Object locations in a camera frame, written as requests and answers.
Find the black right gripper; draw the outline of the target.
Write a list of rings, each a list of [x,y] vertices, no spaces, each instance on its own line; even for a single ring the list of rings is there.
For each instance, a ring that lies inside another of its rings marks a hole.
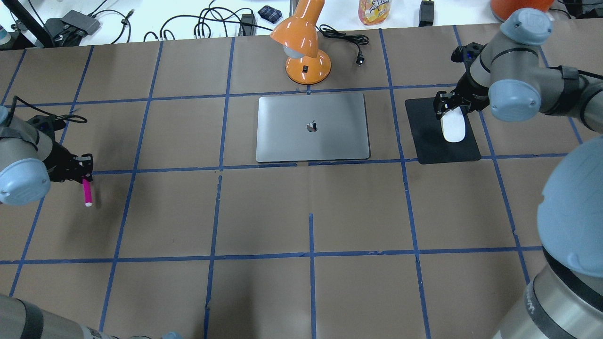
[[[489,106],[489,88],[478,84],[469,71],[466,71],[454,90],[450,92],[438,91],[433,101],[434,111],[437,116],[461,107],[462,114],[476,110],[484,110]]]

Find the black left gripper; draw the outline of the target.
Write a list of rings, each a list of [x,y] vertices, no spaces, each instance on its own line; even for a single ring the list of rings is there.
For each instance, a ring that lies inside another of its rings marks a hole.
[[[52,149],[47,157],[47,173],[51,182],[66,180],[82,183],[84,180],[93,181],[93,154],[86,153],[75,156],[57,142],[52,143]]]

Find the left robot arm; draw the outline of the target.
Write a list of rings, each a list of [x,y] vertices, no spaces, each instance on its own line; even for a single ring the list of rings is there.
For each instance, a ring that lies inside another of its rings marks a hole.
[[[15,108],[1,107],[0,199],[21,206],[45,197],[52,182],[82,184],[84,204],[93,205],[93,156],[76,156],[55,140],[55,131],[66,127],[64,116],[39,114],[27,121],[15,116]]]

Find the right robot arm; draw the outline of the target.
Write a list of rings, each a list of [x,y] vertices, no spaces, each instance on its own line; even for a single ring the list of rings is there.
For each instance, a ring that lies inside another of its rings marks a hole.
[[[602,337],[602,76],[559,65],[545,67],[541,47],[552,34],[549,15],[520,8],[485,45],[459,46],[452,62],[465,73],[439,92],[434,110],[448,142],[465,135],[464,118],[488,110],[506,124],[535,116],[537,148],[573,141],[552,171],[537,207],[535,238],[544,267],[526,285],[493,332],[494,339]]]

